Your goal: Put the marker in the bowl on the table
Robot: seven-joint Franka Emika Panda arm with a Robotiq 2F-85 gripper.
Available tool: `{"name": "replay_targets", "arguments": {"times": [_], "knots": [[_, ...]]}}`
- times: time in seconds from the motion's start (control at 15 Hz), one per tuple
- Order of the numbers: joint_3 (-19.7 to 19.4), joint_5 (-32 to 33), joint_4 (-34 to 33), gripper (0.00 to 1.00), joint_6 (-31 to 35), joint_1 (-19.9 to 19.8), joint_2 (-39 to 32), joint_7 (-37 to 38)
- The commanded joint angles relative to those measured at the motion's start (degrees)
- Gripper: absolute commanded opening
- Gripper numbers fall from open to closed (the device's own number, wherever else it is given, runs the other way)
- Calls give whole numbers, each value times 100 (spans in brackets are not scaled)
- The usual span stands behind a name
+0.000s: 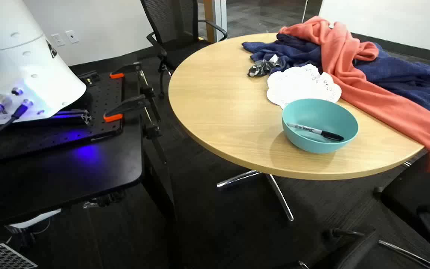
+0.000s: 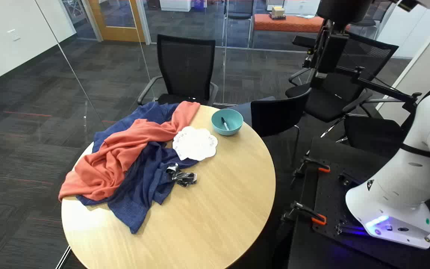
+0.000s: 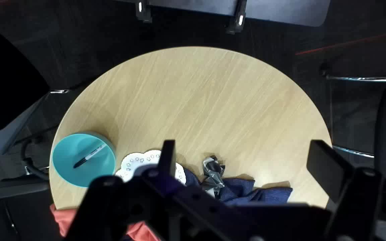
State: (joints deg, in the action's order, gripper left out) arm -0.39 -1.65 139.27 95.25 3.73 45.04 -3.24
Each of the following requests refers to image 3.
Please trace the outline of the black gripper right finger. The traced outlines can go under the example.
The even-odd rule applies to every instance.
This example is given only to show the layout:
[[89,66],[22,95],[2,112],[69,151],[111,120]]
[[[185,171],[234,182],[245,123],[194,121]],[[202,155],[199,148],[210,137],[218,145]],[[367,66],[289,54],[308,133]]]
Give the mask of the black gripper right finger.
[[324,140],[309,141],[306,170],[332,202],[343,192],[344,184],[353,174],[353,167]]

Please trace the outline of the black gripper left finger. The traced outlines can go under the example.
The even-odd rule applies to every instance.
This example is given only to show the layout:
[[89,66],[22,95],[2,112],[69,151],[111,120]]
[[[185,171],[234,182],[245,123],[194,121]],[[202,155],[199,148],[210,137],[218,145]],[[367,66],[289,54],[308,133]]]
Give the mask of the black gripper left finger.
[[166,139],[160,148],[160,155],[158,160],[158,171],[160,174],[172,176],[175,171],[175,140]]

